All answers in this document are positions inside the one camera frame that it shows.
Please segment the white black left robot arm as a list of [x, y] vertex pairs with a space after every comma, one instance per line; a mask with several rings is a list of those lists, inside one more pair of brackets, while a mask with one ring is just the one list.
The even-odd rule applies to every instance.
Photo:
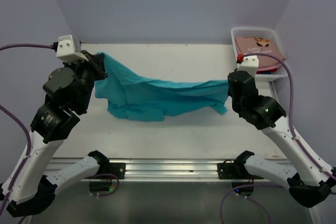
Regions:
[[45, 102], [30, 130], [25, 131], [27, 145], [15, 170], [1, 185], [1, 210], [6, 209], [12, 217], [37, 215], [65, 188], [87, 177], [104, 178], [109, 172], [108, 158], [92, 151], [63, 170], [45, 174], [54, 153], [79, 123], [79, 116], [87, 113], [94, 83], [108, 76], [103, 53], [82, 53], [84, 60], [65, 63], [43, 85]]

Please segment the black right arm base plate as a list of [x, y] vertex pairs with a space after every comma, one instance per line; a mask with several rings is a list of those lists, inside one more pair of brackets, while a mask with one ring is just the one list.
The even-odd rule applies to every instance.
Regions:
[[231, 180], [250, 180], [250, 179], [263, 179], [260, 176], [251, 175], [241, 164], [232, 162], [217, 163], [217, 173], [219, 179]]

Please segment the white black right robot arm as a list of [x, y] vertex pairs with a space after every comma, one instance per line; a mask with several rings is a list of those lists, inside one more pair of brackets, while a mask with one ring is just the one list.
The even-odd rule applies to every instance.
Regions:
[[323, 202], [335, 186], [335, 168], [320, 158], [296, 131], [291, 131], [282, 106], [274, 98], [260, 95], [254, 77], [246, 71], [228, 75], [228, 95], [239, 117], [270, 138], [291, 163], [280, 165], [244, 151], [234, 160], [236, 176], [265, 178], [287, 189], [296, 202], [307, 208]]

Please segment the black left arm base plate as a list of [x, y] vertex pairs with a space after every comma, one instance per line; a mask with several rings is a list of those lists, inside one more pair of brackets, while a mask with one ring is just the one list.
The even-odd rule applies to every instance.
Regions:
[[126, 163], [122, 162], [110, 162], [105, 171], [109, 174], [115, 175], [118, 179], [124, 179], [126, 171]]

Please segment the turquoise t shirt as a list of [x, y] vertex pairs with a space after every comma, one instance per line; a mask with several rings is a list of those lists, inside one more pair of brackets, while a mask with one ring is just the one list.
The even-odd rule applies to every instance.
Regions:
[[95, 97], [107, 101], [117, 119], [162, 122], [167, 116], [210, 107], [225, 114], [228, 81], [172, 82], [142, 77], [111, 56], [103, 54], [108, 76], [95, 82]]

